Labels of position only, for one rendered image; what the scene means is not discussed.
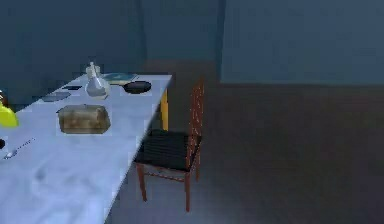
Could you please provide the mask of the white glass flask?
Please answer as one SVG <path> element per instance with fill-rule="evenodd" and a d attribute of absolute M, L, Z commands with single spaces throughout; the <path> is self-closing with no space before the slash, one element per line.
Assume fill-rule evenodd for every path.
<path fill-rule="evenodd" d="M 91 62 L 86 68 L 86 75 L 88 77 L 88 83 L 86 84 L 86 93 L 95 99 L 104 100 L 109 95 L 110 85 L 102 78 L 101 74 L 97 75 L 94 62 Z"/>

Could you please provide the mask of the grey flat plate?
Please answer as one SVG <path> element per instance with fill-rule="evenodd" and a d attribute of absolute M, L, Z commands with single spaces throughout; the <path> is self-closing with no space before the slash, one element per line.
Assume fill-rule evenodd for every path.
<path fill-rule="evenodd" d="M 53 92 L 42 97 L 44 102 L 55 102 L 63 100 L 71 95 L 70 92 Z"/>

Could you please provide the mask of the red wooden chair black seat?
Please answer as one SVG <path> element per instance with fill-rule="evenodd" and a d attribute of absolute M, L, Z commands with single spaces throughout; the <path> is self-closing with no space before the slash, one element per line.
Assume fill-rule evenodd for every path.
<path fill-rule="evenodd" d="M 145 177 L 182 182 L 186 197 L 185 210 L 190 211 L 191 176 L 200 175 L 200 155 L 204 112 L 204 80 L 194 84 L 191 92 L 189 131 L 150 130 L 141 141 L 134 160 L 141 196 L 147 200 Z"/>

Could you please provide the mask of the brown bread loaf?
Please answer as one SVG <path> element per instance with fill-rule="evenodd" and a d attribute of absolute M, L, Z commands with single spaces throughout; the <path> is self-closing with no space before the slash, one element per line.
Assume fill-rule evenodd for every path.
<path fill-rule="evenodd" d="M 102 105 L 67 105 L 57 111 L 60 130 L 66 134 L 103 134 L 111 126 Z"/>

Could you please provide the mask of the black frying pan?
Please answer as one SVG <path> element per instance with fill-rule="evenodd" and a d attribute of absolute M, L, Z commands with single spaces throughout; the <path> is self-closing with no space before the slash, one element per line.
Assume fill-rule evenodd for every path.
<path fill-rule="evenodd" d="M 129 94 L 141 94 L 150 91 L 152 85 L 148 81 L 133 81 L 125 84 L 123 89 Z"/>

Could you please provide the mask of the pale blue table yellow legs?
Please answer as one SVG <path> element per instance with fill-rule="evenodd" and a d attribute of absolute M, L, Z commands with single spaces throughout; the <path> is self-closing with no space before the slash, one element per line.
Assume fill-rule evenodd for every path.
<path fill-rule="evenodd" d="M 81 88 L 57 102 L 38 100 L 17 113 L 19 126 L 0 127 L 0 224 L 104 224 L 167 89 L 170 75 L 139 75 L 152 88 L 128 94 L 112 86 L 104 100 Z M 103 134 L 65 134 L 57 111 L 102 105 L 111 126 Z M 7 150 L 35 138 L 14 157 Z"/>

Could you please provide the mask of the yellow green round object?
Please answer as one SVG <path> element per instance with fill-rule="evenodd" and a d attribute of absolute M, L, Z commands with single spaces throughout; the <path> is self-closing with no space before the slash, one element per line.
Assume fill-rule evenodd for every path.
<path fill-rule="evenodd" d="M 0 126 L 14 128 L 19 125 L 16 113 L 9 107 L 7 98 L 0 90 Z"/>

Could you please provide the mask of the silver spoon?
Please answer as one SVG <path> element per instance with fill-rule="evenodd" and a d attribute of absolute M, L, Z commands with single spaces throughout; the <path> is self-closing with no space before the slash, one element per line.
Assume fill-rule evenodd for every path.
<path fill-rule="evenodd" d="M 16 148 L 14 148 L 12 150 L 7 150 L 5 152 L 5 154 L 2 156 L 2 158 L 3 159 L 10 159 L 10 158 L 14 157 L 20 150 L 22 150 L 23 148 L 26 148 L 33 141 L 35 141 L 35 138 L 32 138 L 32 139 L 25 141 L 23 144 L 21 144 L 20 146 L 17 146 Z"/>

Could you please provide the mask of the teal book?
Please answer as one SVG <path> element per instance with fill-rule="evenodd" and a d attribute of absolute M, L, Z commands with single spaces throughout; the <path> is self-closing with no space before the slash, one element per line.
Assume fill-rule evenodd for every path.
<path fill-rule="evenodd" d="M 105 79 L 110 85 L 125 85 L 131 82 L 136 77 L 132 73 L 105 73 L 102 78 Z"/>

